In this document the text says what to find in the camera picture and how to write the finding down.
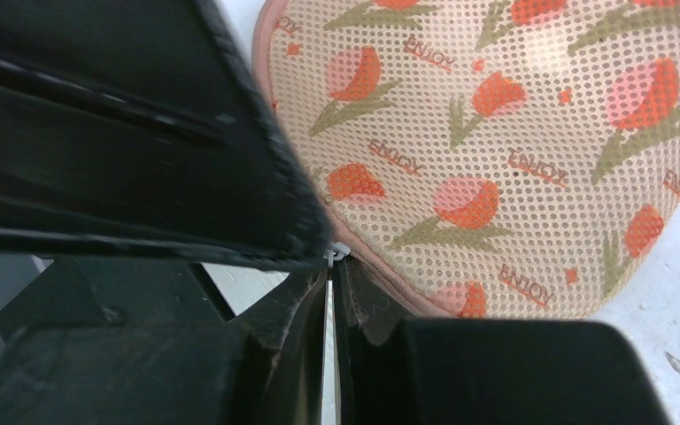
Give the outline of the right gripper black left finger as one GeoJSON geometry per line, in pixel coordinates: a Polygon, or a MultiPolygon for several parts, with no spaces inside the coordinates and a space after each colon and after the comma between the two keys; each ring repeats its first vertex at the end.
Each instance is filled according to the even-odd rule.
{"type": "Polygon", "coordinates": [[[200,265],[57,259],[0,310],[0,424],[315,424],[324,278],[236,314],[200,265]]]}

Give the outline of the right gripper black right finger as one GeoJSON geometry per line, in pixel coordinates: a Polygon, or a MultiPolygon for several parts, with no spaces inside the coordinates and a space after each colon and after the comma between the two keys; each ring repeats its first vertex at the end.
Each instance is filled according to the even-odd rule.
{"type": "Polygon", "coordinates": [[[668,423],[607,324],[417,318],[356,259],[331,276],[343,424],[668,423]]]}

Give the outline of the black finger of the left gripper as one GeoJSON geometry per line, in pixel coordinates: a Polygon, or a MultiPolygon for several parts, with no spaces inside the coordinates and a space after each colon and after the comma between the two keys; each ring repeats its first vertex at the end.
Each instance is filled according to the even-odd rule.
{"type": "Polygon", "coordinates": [[[214,1],[0,1],[0,252],[303,271],[328,218],[214,1]]]}

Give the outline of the floral padded bra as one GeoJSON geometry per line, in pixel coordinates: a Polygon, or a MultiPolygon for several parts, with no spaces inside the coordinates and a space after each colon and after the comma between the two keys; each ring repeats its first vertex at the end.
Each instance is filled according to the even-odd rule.
{"type": "Polygon", "coordinates": [[[680,203],[680,1],[268,1],[251,62],[416,313],[594,313],[680,203]]]}

